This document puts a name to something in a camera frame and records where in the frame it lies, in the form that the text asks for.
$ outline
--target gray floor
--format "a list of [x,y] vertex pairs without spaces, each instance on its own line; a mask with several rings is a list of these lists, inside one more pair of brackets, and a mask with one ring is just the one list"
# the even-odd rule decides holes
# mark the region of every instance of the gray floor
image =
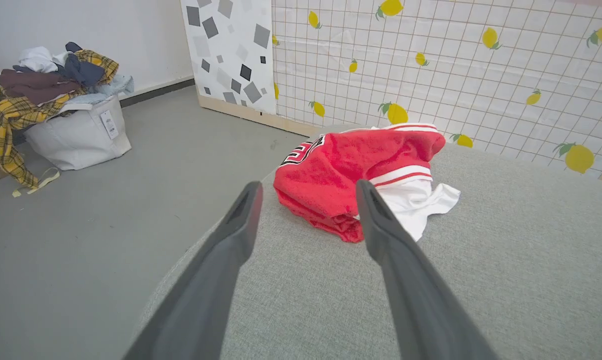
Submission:
[[123,157],[20,198],[0,180],[1,360],[120,358],[164,274],[304,139],[201,109],[192,87],[123,114]]

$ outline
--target red stripe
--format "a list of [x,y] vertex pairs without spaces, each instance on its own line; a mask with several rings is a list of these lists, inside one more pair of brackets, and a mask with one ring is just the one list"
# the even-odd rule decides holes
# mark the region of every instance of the red stripe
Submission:
[[428,178],[431,178],[432,176],[428,173],[424,173],[424,172],[413,172],[413,173],[409,173],[407,175],[403,175],[401,177],[397,177],[397,178],[393,178],[392,180],[387,180],[386,182],[381,182],[379,184],[374,185],[375,187],[380,187],[381,185],[387,185],[387,184],[392,184],[392,183],[396,183],[399,180],[403,180],[406,178],[411,178],[412,176],[427,176]]
[[438,129],[436,129],[436,126],[431,126],[431,125],[401,125],[401,126],[391,127],[388,130],[401,129],[401,128],[430,128],[430,129],[438,130]]

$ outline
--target yellow strap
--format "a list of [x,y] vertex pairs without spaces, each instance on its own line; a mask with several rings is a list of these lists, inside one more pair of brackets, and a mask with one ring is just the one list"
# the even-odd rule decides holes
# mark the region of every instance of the yellow strap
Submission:
[[61,172],[59,171],[59,169],[55,168],[55,167],[51,167],[49,169],[47,169],[46,171],[43,172],[43,175],[41,175],[41,178],[43,178],[45,176],[45,174],[47,174],[48,171],[50,170],[54,170],[56,173],[50,177],[45,178],[45,180],[41,181],[38,183],[38,187],[36,189],[29,189],[29,187],[19,187],[18,189],[16,189],[15,191],[12,192],[12,196],[14,198],[18,198],[19,196],[21,196],[20,190],[21,189],[29,189],[29,191],[27,192],[27,194],[31,194],[36,192],[38,189],[41,189],[42,187],[44,187],[45,185],[49,184],[50,182],[53,182],[54,180],[58,179],[59,176],[61,176]]

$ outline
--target clothing pile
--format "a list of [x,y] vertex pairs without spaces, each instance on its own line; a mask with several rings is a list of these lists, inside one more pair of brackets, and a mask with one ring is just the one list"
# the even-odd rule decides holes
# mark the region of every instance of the clothing pile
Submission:
[[418,241],[427,217],[449,212],[461,194],[446,184],[432,191],[429,162],[444,145],[443,135],[429,123],[325,134],[302,143],[285,158],[276,170],[274,187],[293,214],[356,243],[363,239],[356,182],[368,180]]
[[38,178],[13,146],[16,130],[134,91],[131,76],[116,75],[115,61],[73,42],[65,49],[52,55],[44,47],[29,48],[0,73],[0,168],[31,189],[39,186]]

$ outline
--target baseboard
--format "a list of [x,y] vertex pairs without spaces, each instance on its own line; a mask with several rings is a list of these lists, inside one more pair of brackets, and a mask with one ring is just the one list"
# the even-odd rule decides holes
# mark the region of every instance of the baseboard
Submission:
[[194,76],[186,76],[180,79],[164,82],[163,84],[150,86],[140,91],[135,91],[131,95],[121,94],[118,98],[121,101],[121,107],[129,107],[141,101],[156,98],[168,92],[177,91],[182,88],[194,85]]
[[299,135],[305,135],[310,137],[316,133],[318,127],[306,125],[304,123],[292,121],[286,118],[282,118],[277,115],[260,112],[250,107],[243,105],[230,104],[223,100],[217,100],[208,96],[201,96],[198,94],[198,104],[202,108],[214,110],[216,112],[222,112],[231,116],[240,117],[255,123],[271,126],[273,128],[285,130],[286,132],[295,133]]

